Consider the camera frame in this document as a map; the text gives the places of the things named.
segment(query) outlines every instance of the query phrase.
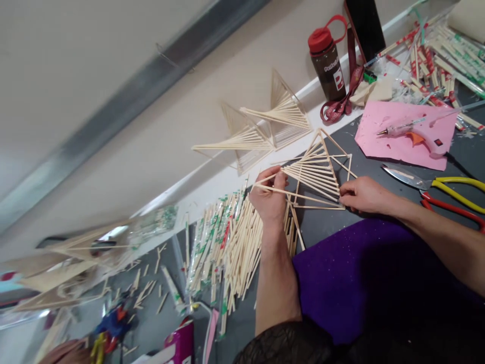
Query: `paper scrap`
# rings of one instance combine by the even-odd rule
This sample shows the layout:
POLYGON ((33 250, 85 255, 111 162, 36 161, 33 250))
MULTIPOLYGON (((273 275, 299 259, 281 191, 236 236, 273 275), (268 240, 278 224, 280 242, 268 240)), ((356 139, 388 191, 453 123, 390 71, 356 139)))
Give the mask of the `paper scrap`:
POLYGON ((214 343, 214 335, 216 333, 216 327, 217 327, 217 320, 219 319, 219 311, 216 309, 212 309, 212 319, 209 325, 211 326, 209 329, 209 338, 207 341, 207 353, 206 353, 206 360, 205 364, 209 362, 209 357, 211 355, 211 349, 212 349, 212 344, 214 343))
POLYGON ((435 120, 447 115, 433 123, 432 133, 436 139, 440 139, 448 146, 447 151, 449 151, 457 115, 450 115, 451 111, 451 109, 443 107, 369 101, 355 135, 355 141, 367 157, 402 160, 410 164, 443 171, 446 169, 446 157, 431 158, 425 143, 413 146, 412 139, 406 135, 389 137, 377 135, 377 133, 388 126, 403 125, 420 119, 424 115, 427 120, 435 120))

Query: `brown water bottle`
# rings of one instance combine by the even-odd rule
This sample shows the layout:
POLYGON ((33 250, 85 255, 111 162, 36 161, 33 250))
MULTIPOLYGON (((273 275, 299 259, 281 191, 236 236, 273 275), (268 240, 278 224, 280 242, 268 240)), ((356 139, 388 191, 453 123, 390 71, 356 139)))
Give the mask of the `brown water bottle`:
POLYGON ((317 71, 320 84, 328 101, 340 101, 346 95, 344 74, 338 59, 336 44, 342 41, 347 34, 347 21, 342 15, 335 15, 323 28, 316 29, 308 38, 310 56, 313 67, 317 71), (342 38, 333 40, 328 25, 334 20, 339 20, 345 25, 345 33, 342 38))

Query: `wall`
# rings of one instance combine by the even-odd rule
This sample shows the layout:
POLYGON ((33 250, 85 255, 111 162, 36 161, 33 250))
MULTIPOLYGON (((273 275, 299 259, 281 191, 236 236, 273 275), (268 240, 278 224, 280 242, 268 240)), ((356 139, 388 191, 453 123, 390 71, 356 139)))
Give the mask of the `wall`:
MULTIPOLYGON (((0 196, 207 3, 109 1, 0 6, 0 196)), ((381 23, 413 2, 377 0, 381 23)), ((204 163, 190 147, 227 136, 218 101, 267 109, 271 67, 301 89, 315 77, 307 38, 336 13, 341 0, 270 3, 0 237, 0 261, 129 216, 204 163)))

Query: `metal beam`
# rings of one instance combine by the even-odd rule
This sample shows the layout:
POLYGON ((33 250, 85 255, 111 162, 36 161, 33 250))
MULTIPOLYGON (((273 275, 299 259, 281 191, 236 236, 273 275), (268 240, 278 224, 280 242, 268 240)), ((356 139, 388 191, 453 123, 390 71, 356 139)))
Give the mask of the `metal beam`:
POLYGON ((212 3, 0 202, 0 235, 269 1, 212 3))

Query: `table surface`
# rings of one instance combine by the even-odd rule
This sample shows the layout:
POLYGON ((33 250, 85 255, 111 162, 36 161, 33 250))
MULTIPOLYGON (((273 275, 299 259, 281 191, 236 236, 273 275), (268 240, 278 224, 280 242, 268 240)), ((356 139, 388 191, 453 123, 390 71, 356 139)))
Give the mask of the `table surface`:
MULTIPOLYGON (((472 102, 476 101, 470 92, 463 88, 459 89, 458 96, 464 105, 471 104, 472 102)), ((485 109, 474 110, 469 114, 477 121, 485 124, 485 109)), ((352 172, 357 176, 368 175, 390 191, 419 203, 421 198, 417 190, 407 187, 403 183, 389 176, 383 169, 381 169, 380 166, 383 160, 369 159, 364 156, 354 140, 359 121, 360 119, 355 120, 332 135, 335 141, 341 145, 347 153, 352 153, 352 172)), ((326 145, 330 154, 341 154, 341 152, 328 139, 326 139, 326 145)), ((482 136, 475 136, 470 139, 455 134, 450 152, 467 169, 475 174, 478 179, 485 180, 485 167, 484 164, 480 162, 481 156, 485 154, 485 143, 482 136)), ((337 166, 335 163, 334 167, 339 182, 342 183, 343 181, 346 181, 347 172, 343 168, 337 166)), ((448 163, 444 172, 416 166, 406 166, 406 168, 425 179, 433 179, 438 176, 463 175, 451 163, 448 163)), ((460 184, 450 185, 450 187, 455 189, 458 193, 466 196, 469 200, 472 200, 479 206, 485 206, 485 194, 478 189, 460 184)), ((288 186, 287 190, 294 192, 295 189, 296 182, 290 178, 290 185, 288 186)), ((310 189, 300 187, 299 192, 305 196, 314 196, 310 189)), ((431 189, 430 194, 444 202, 463 207, 457 201, 453 200, 450 196, 439 191, 438 189, 431 189)), ((473 221, 468 220, 460 215, 456 215, 439 208, 435 208, 435 211, 463 225, 473 229, 477 228, 473 221)), ((297 216, 306 247, 311 247, 337 231, 362 219, 361 216, 353 214, 349 211, 332 210, 298 209, 297 216)), ((194 226, 191 226, 191 237, 193 237, 193 231, 194 226)), ((182 257, 185 256, 185 232, 179 232, 166 243, 167 250, 163 251, 162 253, 161 263, 167 266, 168 270, 173 276, 173 280, 183 295, 182 288, 185 286, 185 276, 181 269, 183 266, 182 257)), ((144 353, 148 353, 153 350, 160 350, 163 347, 163 341, 165 338, 180 324, 182 320, 182 317, 178 316, 174 309, 174 303, 170 295, 167 298, 167 301, 160 314, 156 314, 161 300, 158 297, 158 284, 162 284, 164 293, 168 292, 168 285, 160 270, 156 275, 154 274, 155 264, 157 261, 156 251, 150 251, 141 257, 141 260, 142 263, 138 267, 132 269, 131 271, 120 273, 117 276, 109 279, 109 285, 113 288, 113 292, 116 292, 118 287, 120 287, 121 290, 126 290, 126 288, 128 288, 128 286, 133 282, 138 269, 141 268, 141 274, 143 274, 146 264, 149 264, 149 272, 146 277, 141 277, 140 287, 144 287, 149 280, 157 280, 157 286, 153 290, 153 293, 143 303, 144 309, 136 311, 137 316, 133 320, 133 330, 130 331, 125 339, 125 345, 128 348, 138 346, 136 351, 124 357, 125 362, 132 362, 144 353)), ((227 321, 226 337, 222 341, 216 341, 214 343, 209 363, 232 362, 235 355, 242 350, 244 346, 254 337, 256 282, 257 277, 254 278, 254 283, 249 288, 246 299, 244 301, 237 301, 237 310, 228 318, 227 321)), ((203 301, 205 302, 209 301, 207 298, 207 295, 202 297, 203 301)), ((71 338, 82 337, 94 329, 94 327, 101 320, 102 303, 103 302, 101 300, 98 300, 76 308, 80 322, 70 326, 69 336, 71 338)), ((202 363, 202 351, 209 317, 208 314, 201 308, 194 312, 192 316, 196 321, 195 354, 196 358, 198 359, 197 362, 202 363)), ((118 362, 119 354, 119 350, 115 351, 113 355, 108 357, 106 362, 118 362)))

